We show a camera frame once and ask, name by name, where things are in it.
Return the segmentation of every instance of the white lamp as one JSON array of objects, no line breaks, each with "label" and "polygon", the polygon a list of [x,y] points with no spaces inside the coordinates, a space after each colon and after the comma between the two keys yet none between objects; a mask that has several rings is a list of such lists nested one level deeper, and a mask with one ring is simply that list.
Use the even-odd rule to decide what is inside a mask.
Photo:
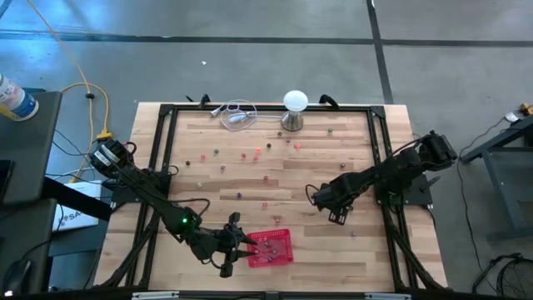
[{"label": "white lamp", "polygon": [[303,127],[303,116],[301,111],[306,109],[309,99],[305,93],[300,91],[290,91],[283,97],[288,112],[281,116],[281,125],[288,131],[298,131]]}]

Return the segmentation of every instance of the yellow cable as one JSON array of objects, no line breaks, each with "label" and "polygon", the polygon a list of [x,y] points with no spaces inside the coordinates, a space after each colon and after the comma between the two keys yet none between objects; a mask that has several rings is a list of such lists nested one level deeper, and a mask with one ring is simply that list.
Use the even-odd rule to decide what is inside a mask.
[{"label": "yellow cable", "polygon": [[[74,54],[72,54],[72,52],[67,47],[67,45],[61,40],[61,38],[53,30],[52,26],[50,26],[50,24],[48,24],[48,22],[44,18],[44,16],[38,11],[38,9],[35,7],[35,5],[33,5],[32,0],[27,0],[27,3],[33,8],[35,13],[37,13],[37,15],[44,22],[44,24],[48,27],[48,30],[50,31],[50,33],[52,33],[52,35],[56,38],[57,42],[59,43],[59,45],[61,46],[63,51],[65,51],[68,54],[70,60],[76,66],[77,70],[80,72],[80,75],[83,78],[83,82],[78,82],[78,83],[71,84],[68,87],[63,88],[61,90],[61,93],[66,92],[69,88],[73,88],[73,87],[80,86],[80,85],[84,85],[85,86],[85,88],[87,89],[87,93],[91,93],[91,88],[89,86],[95,87],[96,89],[100,90],[100,92],[102,92],[103,96],[106,98],[106,117],[104,118],[103,130],[102,130],[102,133],[100,133],[100,134],[101,135],[105,135],[105,136],[112,136],[111,133],[107,130],[107,119],[109,118],[109,97],[107,96],[107,93],[103,90],[103,88],[99,87],[96,84],[89,83],[87,81],[87,79],[85,78],[85,74],[83,73],[82,68],[77,63],[77,60],[74,57]],[[92,139],[94,138],[94,127],[93,127],[93,124],[92,124],[92,99],[91,98],[89,98],[89,124],[91,126],[91,139],[89,140],[89,147],[87,148],[87,153],[89,153],[91,151]],[[82,171],[84,164],[85,164],[85,159],[82,160],[82,165],[77,170],[77,172],[76,172],[76,174],[74,176],[78,177],[78,174]],[[70,182],[71,183],[75,183],[76,181],[77,181],[77,179],[75,177],[73,177]]]}]

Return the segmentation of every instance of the gray floor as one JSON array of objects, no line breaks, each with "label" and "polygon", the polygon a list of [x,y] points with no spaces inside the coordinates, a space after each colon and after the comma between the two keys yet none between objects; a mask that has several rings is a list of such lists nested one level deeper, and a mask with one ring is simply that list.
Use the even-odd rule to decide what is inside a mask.
[{"label": "gray floor", "polygon": [[[86,2],[35,0],[58,30],[157,36],[371,38],[363,0],[198,0]],[[381,36],[389,39],[533,40],[530,1],[375,0]],[[14,0],[0,19],[0,30],[45,31],[23,0]],[[279,102],[291,89],[312,101],[327,93],[339,103],[384,103],[374,46],[239,43],[68,42],[90,82],[111,97],[110,128],[127,140],[140,101],[183,101],[208,93],[226,101],[245,98]],[[533,94],[531,48],[385,47],[394,102],[406,104],[413,130],[435,129],[455,149],[530,102]],[[0,73],[23,86],[58,90],[81,81],[62,49],[51,41],[2,40]],[[80,148],[88,141],[83,87],[65,94],[57,129]],[[104,103],[96,101],[96,130]],[[78,167],[79,159],[52,150],[48,171]],[[481,162],[463,167],[470,217],[481,263],[502,253],[533,257],[533,240],[488,245],[487,233],[507,222]],[[469,291],[479,269],[467,231],[455,168],[439,174],[432,188],[437,234],[451,288]],[[93,256],[62,257],[52,284],[79,288]],[[77,275],[60,272],[76,267]],[[493,293],[484,283],[482,293]]]}]

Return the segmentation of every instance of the bottle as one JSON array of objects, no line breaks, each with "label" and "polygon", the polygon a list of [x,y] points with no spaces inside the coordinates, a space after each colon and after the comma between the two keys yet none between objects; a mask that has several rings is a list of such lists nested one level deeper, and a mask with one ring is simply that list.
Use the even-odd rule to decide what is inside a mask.
[{"label": "bottle", "polygon": [[0,74],[0,113],[13,121],[24,121],[33,117],[39,109],[32,95],[24,92],[17,84]]}]

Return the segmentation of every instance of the wooden table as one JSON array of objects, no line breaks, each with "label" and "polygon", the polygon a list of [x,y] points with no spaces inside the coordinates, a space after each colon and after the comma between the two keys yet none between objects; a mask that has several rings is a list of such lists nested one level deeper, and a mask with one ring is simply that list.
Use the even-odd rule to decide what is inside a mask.
[{"label": "wooden table", "polygon": [[[139,103],[131,140],[138,145],[135,163],[146,168],[157,123],[158,102]],[[344,226],[327,221],[306,199],[304,186],[320,186],[346,171],[361,171],[373,164],[366,116],[360,112],[306,112],[299,132],[281,131],[279,120],[257,119],[249,129],[229,132],[208,112],[179,112],[171,165],[180,172],[172,178],[170,199],[209,198],[203,227],[221,228],[233,212],[241,213],[245,233],[289,228],[294,263],[249,268],[246,259],[235,263],[233,276],[220,278],[211,265],[201,265],[186,245],[159,227],[150,289],[266,290],[320,292],[387,292],[393,290],[391,267],[380,208],[370,189],[354,202]],[[407,109],[386,106],[392,147],[411,140]],[[166,142],[163,131],[158,167]],[[379,134],[379,123],[376,122]],[[256,148],[261,148],[258,160]],[[241,154],[247,155],[242,160]],[[201,161],[201,154],[207,158]],[[237,200],[237,193],[242,199]],[[204,202],[193,203],[199,211]],[[132,246],[139,205],[127,204],[112,215],[100,257],[96,283],[112,274]],[[446,277],[435,229],[427,211],[406,207],[411,247],[427,270],[442,285]],[[402,278],[407,283],[405,260],[399,251]],[[142,273],[144,253],[137,265]],[[221,263],[222,255],[213,259]]]}]

